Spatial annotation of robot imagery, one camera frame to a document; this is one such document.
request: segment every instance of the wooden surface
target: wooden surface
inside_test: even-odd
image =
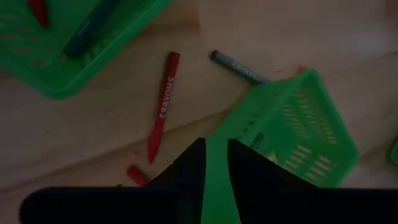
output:
[[[0,223],[16,224],[18,209],[23,199],[35,190],[49,186],[137,186],[126,175],[130,164],[139,166],[148,176],[160,174],[184,149],[198,137],[214,130],[226,113],[205,118],[201,121],[182,126],[166,133],[158,159],[152,165],[147,163],[146,143],[137,142],[110,152],[100,158],[94,158],[68,169],[60,170],[36,180],[29,185],[20,186],[7,192],[0,192]]]
[[[387,11],[393,23],[398,27],[398,2],[387,0]]]
[[[384,1],[179,0],[69,100],[0,78],[0,188],[145,138],[168,50],[182,59],[167,130],[233,108],[248,84],[208,61],[214,48],[272,80],[318,69],[362,154],[397,134],[397,57],[386,55],[398,36]]]
[[[169,50],[182,57],[165,130],[230,108],[248,84],[208,60],[197,14],[194,1],[175,1],[79,95],[64,101],[3,77],[0,189],[146,138]]]

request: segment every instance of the plastic container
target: plastic container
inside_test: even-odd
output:
[[[255,86],[206,139],[202,223],[239,221],[229,181],[230,138],[319,187],[339,186],[359,155],[315,70]]]
[[[43,95],[77,93],[170,0],[121,0],[101,28],[99,40],[79,59],[62,54],[99,0],[46,1],[49,28],[43,29],[26,0],[0,3],[0,64]]]
[[[395,164],[398,165],[398,141],[394,143],[394,146],[390,152],[390,160]]]

